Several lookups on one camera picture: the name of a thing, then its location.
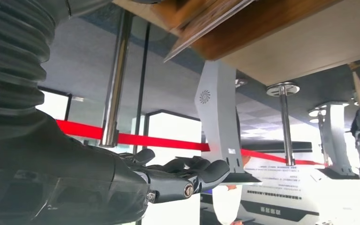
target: red belt barrier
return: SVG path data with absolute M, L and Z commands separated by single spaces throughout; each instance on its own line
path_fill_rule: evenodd
M 74 123 L 69 121 L 57 120 L 57 124 L 60 129 L 67 135 L 75 135 L 87 138 L 100 139 L 103 135 L 103 129 L 100 127 L 94 127 L 84 125 L 80 123 Z M 174 149 L 190 149 L 199 151 L 210 151 L 209 145 L 205 143 L 184 142 L 165 138 L 148 137 L 140 135 L 119 134 L 118 144 L 130 144 L 141 146 L 154 146 Z M 280 163 L 286 163 L 284 158 L 265 154 L 257 151 L 241 149 L 241 155 L 250 156 L 255 158 L 262 158 Z M 296 160 L 297 165 L 323 165 L 309 160 Z

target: circular vent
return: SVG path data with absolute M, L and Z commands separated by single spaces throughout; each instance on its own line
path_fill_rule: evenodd
M 207 102 L 209 102 L 210 99 L 210 92 L 208 90 L 204 90 L 201 92 L 201 95 L 199 96 L 199 101 L 202 104 L 205 104 Z

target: wooden board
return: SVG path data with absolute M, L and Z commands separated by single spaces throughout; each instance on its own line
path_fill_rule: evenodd
M 165 0 L 152 5 L 152 11 L 168 29 L 181 29 L 216 0 Z
M 192 47 L 207 60 L 218 60 L 337 2 L 339 0 L 255 1 L 199 38 Z
M 129 0 L 114 3 L 165 28 L 149 6 Z M 222 58 L 266 85 L 356 60 L 360 60 L 360 0 L 343 0 Z
M 195 17 L 185 28 L 180 32 L 180 37 L 177 42 L 174 44 L 173 48 L 165 58 L 165 61 L 168 61 L 172 57 L 176 56 L 178 53 L 189 47 L 195 41 L 203 39 L 205 36 L 210 36 L 211 33 L 216 33 L 216 27 L 222 27 L 224 24 L 226 26 L 232 26 L 228 24 L 227 21 L 231 20 L 234 15 L 240 13 L 240 11 L 248 7 L 248 5 L 253 2 L 253 0 L 217 0 L 212 5 L 210 5 L 206 10 L 200 13 Z M 221 45 L 223 42 L 222 39 L 215 39 L 215 43 L 210 43 L 211 45 Z M 199 51 L 207 60 L 217 60 L 211 59 L 203 51 Z

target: robotic arm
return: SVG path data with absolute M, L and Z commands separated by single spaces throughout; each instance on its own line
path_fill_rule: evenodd
M 127 223 L 147 203 L 187 199 L 229 173 L 222 160 L 145 167 L 150 150 L 124 155 L 84 146 L 35 109 L 56 25 L 110 2 L 0 0 L 0 225 Z

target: chrome pole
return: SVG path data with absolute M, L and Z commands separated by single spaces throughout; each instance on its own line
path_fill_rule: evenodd
M 297 93 L 300 88 L 292 82 L 278 83 L 267 88 L 267 94 L 270 96 L 279 97 L 281 103 L 281 117 L 282 117 L 282 126 L 284 132 L 284 149 L 285 149 L 285 159 L 286 165 L 293 166 L 295 165 L 295 160 L 293 157 L 293 147 L 291 139 L 291 129 L 289 123 L 289 111 L 288 111 L 288 95 Z
M 294 165 L 291 128 L 289 124 L 288 99 L 285 86 L 283 85 L 279 86 L 279 101 L 281 103 L 286 165 Z
M 115 147 L 117 144 L 117 120 L 132 19 L 133 15 L 122 9 L 105 102 L 103 136 L 100 141 L 100 145 L 104 147 Z

